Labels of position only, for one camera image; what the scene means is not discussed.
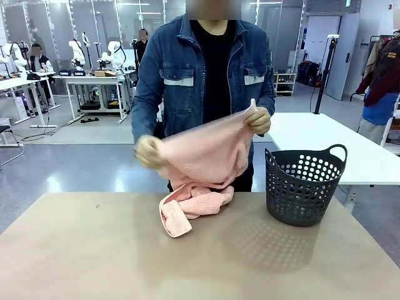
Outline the person's left hand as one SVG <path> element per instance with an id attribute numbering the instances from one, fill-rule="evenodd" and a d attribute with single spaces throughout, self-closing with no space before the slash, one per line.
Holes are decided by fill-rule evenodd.
<path id="1" fill-rule="evenodd" d="M 246 118 L 246 124 L 254 134 L 262 136 L 270 130 L 271 115 L 265 107 L 257 107 L 257 111 Z"/>

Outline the person's right hand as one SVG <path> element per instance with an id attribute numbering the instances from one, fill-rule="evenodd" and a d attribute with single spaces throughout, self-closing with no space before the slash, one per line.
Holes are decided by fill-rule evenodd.
<path id="1" fill-rule="evenodd" d="M 136 143 L 135 158 L 146 168 L 161 169 L 165 165 L 165 161 L 159 153 L 159 147 L 162 145 L 163 142 L 160 139 L 143 135 Z"/>

